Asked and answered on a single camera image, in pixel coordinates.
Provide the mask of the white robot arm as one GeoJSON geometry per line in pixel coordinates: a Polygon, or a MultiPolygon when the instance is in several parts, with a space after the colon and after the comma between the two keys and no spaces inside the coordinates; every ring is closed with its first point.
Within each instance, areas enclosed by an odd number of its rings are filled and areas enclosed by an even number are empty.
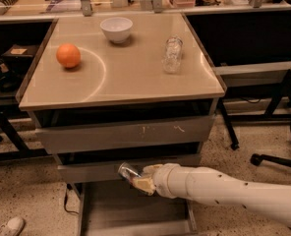
{"type": "Polygon", "coordinates": [[[238,206],[291,228],[291,186],[247,182],[208,167],[150,165],[133,185],[149,194],[210,206],[238,206]]]}

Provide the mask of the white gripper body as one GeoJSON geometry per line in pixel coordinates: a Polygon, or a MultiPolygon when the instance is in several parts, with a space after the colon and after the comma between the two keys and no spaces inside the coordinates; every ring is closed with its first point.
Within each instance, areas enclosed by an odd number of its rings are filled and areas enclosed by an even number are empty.
{"type": "Polygon", "coordinates": [[[179,198],[182,191],[182,177],[179,164],[161,165],[152,175],[153,184],[158,195],[164,198],[179,198]]]}

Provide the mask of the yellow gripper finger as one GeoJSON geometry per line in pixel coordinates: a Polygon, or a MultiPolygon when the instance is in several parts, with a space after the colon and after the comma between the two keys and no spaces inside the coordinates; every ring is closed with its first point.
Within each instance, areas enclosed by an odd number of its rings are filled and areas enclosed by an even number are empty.
{"type": "Polygon", "coordinates": [[[156,170],[158,170],[160,167],[162,167],[162,164],[152,164],[148,165],[143,169],[143,174],[153,174],[156,170]]]}
{"type": "Polygon", "coordinates": [[[133,185],[149,196],[153,195],[155,192],[155,186],[150,178],[135,178],[133,180],[133,185]]]}

